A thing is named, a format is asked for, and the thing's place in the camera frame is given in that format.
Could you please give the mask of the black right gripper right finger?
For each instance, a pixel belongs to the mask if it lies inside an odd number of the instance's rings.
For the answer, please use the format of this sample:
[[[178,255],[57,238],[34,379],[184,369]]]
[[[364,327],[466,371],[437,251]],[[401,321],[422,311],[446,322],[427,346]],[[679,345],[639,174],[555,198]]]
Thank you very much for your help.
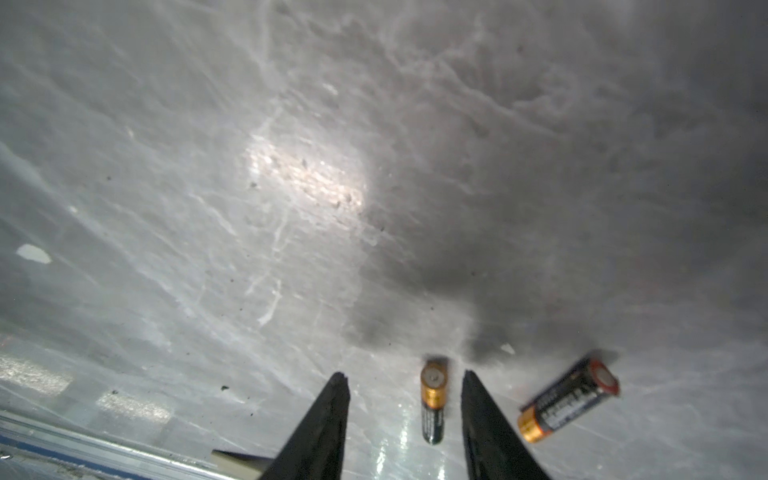
[[[461,418],[470,480],[550,480],[472,370],[462,381]]]

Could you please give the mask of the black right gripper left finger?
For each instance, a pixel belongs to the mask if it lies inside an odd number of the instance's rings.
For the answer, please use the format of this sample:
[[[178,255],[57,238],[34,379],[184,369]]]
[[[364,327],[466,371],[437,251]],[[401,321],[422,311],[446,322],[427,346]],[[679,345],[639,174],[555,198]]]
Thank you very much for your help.
[[[261,479],[339,480],[349,403],[348,379],[335,372]]]

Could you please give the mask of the black gold battery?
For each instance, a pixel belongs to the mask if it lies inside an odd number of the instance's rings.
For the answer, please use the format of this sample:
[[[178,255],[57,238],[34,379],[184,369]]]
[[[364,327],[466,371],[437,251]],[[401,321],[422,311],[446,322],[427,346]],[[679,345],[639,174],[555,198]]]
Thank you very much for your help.
[[[427,361],[420,373],[421,431],[430,445],[439,444],[445,432],[448,372],[444,363]]]
[[[520,409],[517,426],[537,443],[620,394],[620,383],[597,356],[585,356]]]

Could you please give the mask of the aluminium mounting rail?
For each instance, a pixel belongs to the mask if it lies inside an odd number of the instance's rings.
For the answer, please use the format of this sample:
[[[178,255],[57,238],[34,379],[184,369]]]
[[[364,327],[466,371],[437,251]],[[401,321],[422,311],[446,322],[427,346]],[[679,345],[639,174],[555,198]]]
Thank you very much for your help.
[[[12,412],[1,414],[1,444],[46,460],[123,479],[225,479],[170,454],[156,454]]]

